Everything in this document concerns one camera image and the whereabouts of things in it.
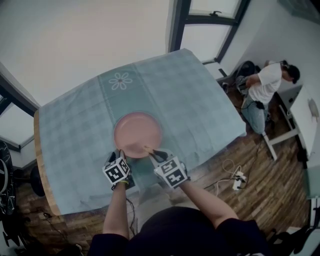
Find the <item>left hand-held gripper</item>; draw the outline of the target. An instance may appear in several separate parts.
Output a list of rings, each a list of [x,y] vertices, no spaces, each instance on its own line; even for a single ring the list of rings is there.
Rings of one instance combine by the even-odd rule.
[[[102,172],[113,187],[120,182],[125,183],[126,187],[134,186],[131,167],[122,149],[116,149],[109,155],[107,161],[104,163]]]

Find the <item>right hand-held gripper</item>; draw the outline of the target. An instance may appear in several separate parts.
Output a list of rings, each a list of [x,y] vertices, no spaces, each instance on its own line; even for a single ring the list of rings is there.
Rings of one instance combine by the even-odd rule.
[[[173,157],[170,151],[148,149],[148,156],[153,164],[157,164],[154,172],[158,175],[171,189],[179,187],[183,182],[189,179],[185,165]]]

